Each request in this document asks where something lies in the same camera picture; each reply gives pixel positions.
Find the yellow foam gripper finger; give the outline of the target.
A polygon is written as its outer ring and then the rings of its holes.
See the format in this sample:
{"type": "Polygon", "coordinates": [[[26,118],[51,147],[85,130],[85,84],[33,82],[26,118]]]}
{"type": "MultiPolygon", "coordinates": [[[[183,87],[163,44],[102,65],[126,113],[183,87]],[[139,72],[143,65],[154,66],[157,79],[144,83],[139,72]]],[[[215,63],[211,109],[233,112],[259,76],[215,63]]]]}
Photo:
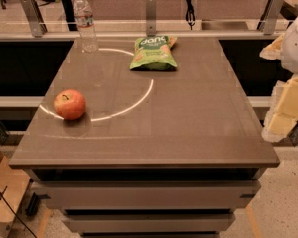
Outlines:
{"type": "Polygon", "coordinates": [[[281,47],[284,35],[280,35],[271,44],[260,52],[260,56],[267,60],[279,60],[281,58],[281,47]]]}
{"type": "Polygon", "coordinates": [[[290,134],[297,122],[298,74],[295,74],[274,86],[261,135],[267,142],[279,142],[290,134]]]}

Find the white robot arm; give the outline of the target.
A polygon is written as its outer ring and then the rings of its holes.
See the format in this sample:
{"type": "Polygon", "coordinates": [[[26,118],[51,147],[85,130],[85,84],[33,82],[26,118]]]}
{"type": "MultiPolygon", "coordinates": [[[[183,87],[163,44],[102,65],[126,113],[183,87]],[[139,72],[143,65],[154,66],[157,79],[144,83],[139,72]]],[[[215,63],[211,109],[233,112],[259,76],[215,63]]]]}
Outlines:
{"type": "Polygon", "coordinates": [[[259,55],[267,60],[280,60],[281,66],[293,73],[286,82],[278,81],[273,87],[261,133],[265,141],[279,142],[298,122],[298,17],[259,55]]]}

